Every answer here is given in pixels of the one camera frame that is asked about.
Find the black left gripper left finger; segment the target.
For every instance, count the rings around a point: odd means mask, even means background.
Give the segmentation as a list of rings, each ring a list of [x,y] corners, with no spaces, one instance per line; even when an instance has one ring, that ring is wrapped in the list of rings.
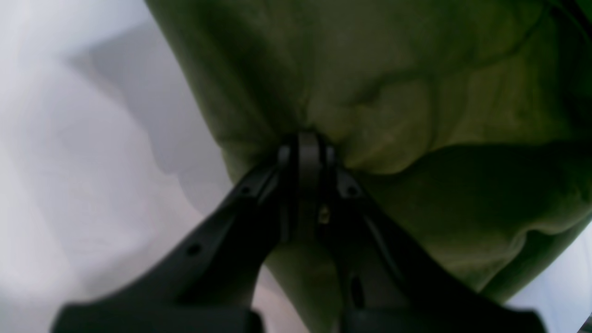
[[[279,244],[314,234],[322,147],[313,133],[281,145],[153,268],[93,302],[67,305],[53,333],[262,333],[261,265]]]

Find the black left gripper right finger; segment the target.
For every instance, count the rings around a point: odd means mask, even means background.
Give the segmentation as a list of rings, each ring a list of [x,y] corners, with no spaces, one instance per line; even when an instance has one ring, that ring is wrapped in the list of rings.
[[[321,242],[338,270],[337,333],[543,333],[539,316],[476,294],[442,269],[321,146],[328,217]]]

